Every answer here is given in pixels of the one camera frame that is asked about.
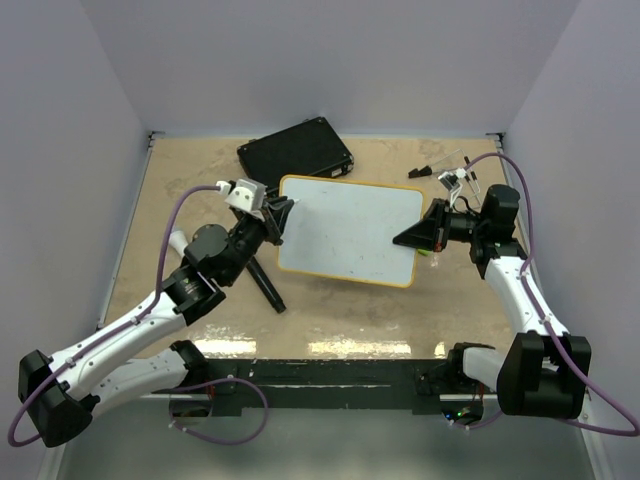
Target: wooden table surface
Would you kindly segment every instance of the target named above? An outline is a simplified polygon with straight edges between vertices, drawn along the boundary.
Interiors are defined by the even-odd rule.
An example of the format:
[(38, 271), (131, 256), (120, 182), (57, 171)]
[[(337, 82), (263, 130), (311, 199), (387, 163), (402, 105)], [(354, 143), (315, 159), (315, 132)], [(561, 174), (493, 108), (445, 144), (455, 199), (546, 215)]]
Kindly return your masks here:
[[(236, 148), (246, 138), (156, 140), (110, 300), (106, 323), (135, 307), (153, 289), (158, 251), (167, 217), (186, 189), (243, 177)], [(355, 158), (347, 177), (412, 185), (427, 205), (446, 191), (434, 177), (408, 179), (415, 167), (463, 149), (473, 158), (495, 151), (488, 139), (345, 138)], [(482, 190), (504, 183), (499, 160), (476, 168)], [(222, 197), (202, 192), (183, 206), (176, 224), (190, 237), (206, 223), (235, 224)], [(227, 299), (192, 326), (140, 354), (145, 357), (177, 339), (190, 339), (209, 357), (259, 358), (443, 358), (456, 342), (481, 342), (508, 350), (512, 334), (497, 297), (469, 260), (469, 246), (450, 243), (439, 254), (419, 257), (407, 289), (286, 273), (276, 265), (275, 247), (257, 255), (282, 295), (287, 310), (276, 314), (244, 272), (226, 289)], [(179, 264), (167, 255), (165, 275)]]

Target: white wall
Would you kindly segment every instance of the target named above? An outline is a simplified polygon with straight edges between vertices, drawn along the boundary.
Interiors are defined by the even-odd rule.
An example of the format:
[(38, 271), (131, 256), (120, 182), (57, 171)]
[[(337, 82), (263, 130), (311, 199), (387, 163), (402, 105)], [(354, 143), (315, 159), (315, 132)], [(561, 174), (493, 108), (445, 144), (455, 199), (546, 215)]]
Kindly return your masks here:
[(82, 0), (146, 125), (503, 131), (577, 0)]
[[(0, 7), (0, 430), (20, 358), (89, 334), (144, 160), (144, 129), (77, 0)], [(32, 433), (24, 422), (21, 437)], [(0, 477), (44, 451), (0, 442)]]
[[(532, 187), (549, 303), (593, 348), (591, 377), (640, 415), (640, 3), (583, 0), (507, 132)], [(626, 426), (596, 402), (600, 424)], [(605, 437), (616, 478), (638, 439)]]

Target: black metal bar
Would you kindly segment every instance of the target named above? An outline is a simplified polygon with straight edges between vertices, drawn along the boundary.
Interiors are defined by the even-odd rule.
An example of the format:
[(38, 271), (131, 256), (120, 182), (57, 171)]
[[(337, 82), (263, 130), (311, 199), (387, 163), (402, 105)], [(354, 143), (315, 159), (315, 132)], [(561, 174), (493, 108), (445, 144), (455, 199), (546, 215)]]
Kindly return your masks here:
[[(450, 381), (445, 360), (210, 359), (209, 377), (234, 376), (264, 392), (271, 408), (409, 410), (441, 413), (441, 394), (472, 394), (475, 381)], [(183, 405), (184, 400), (177, 401)], [(214, 415), (236, 416), (260, 408), (248, 387), (215, 388)]]

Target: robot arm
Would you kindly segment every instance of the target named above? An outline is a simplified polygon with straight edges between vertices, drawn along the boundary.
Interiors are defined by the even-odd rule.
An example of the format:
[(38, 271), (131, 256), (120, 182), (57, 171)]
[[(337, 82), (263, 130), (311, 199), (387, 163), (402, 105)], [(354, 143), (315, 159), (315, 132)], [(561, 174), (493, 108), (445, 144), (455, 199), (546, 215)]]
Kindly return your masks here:
[[(162, 282), (161, 292), (75, 345), (51, 356), (35, 350), (21, 360), (18, 394), (46, 446), (69, 441), (94, 416), (130, 399), (206, 379), (207, 362), (188, 341), (152, 358), (132, 357), (222, 302), (220, 287), (233, 285), (263, 242), (281, 244), (293, 206), (286, 197), (266, 199), (264, 185), (249, 180), (218, 182), (217, 190), (238, 222), (229, 232), (220, 225), (198, 229), (181, 246), (182, 264)], [(158, 293), (157, 303), (138, 318)]]
[(530, 292), (525, 289), (522, 277), (530, 277), (525, 268), (527, 256), (513, 238), (520, 195), (506, 185), (493, 185), (480, 212), (457, 212), (452, 202), (459, 194), (455, 188), (458, 177), (447, 177), (450, 200), (435, 199), (420, 222), (393, 240), (396, 245), (435, 252), (446, 248), (449, 241), (469, 243), (471, 261), (502, 302), (514, 332), (508, 354), (486, 345), (456, 344), (449, 354), (451, 367), (457, 375), (494, 390), (506, 414), (576, 418), (582, 409), (585, 385), (559, 355), (539, 321), (532, 298), (585, 375), (591, 349), (584, 337), (569, 335), (533, 280), (527, 281)]

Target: whiteboard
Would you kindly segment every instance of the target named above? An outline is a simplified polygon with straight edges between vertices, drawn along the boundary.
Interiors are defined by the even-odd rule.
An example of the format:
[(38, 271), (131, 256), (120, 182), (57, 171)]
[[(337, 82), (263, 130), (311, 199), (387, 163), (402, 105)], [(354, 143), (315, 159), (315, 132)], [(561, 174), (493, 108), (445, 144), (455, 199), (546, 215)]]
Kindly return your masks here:
[(411, 187), (288, 175), (280, 195), (297, 200), (278, 251), (282, 270), (408, 287), (417, 252), (392, 243), (422, 216)]

